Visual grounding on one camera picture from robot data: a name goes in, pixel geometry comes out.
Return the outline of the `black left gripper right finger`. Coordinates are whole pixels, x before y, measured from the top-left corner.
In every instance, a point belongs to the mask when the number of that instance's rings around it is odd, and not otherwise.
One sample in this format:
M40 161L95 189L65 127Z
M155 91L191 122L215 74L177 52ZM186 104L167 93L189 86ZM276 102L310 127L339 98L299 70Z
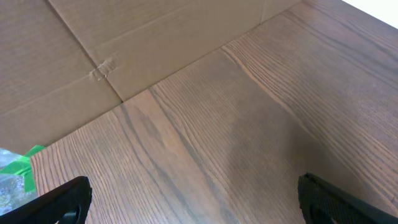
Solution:
M373 207L311 173L298 178L298 201L307 224L397 224L397 217Z

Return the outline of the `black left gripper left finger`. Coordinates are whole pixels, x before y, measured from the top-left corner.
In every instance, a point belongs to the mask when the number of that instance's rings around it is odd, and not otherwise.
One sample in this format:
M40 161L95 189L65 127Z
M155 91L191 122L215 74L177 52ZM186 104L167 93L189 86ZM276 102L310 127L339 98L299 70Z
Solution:
M90 181L79 176L1 215L1 224L85 224L91 201Z

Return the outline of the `green clear plastic bag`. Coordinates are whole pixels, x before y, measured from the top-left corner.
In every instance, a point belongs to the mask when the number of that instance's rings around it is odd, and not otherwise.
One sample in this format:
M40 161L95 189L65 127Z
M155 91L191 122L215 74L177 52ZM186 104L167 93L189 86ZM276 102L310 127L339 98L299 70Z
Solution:
M30 158L43 149L36 145L19 155L1 148L1 215L37 198Z

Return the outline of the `brown cardboard box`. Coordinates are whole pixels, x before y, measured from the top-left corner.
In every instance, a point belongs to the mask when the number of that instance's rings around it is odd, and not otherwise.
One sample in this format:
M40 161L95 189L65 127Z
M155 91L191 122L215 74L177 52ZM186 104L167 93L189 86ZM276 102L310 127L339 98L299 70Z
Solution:
M3 0L1 147L52 144L292 5Z

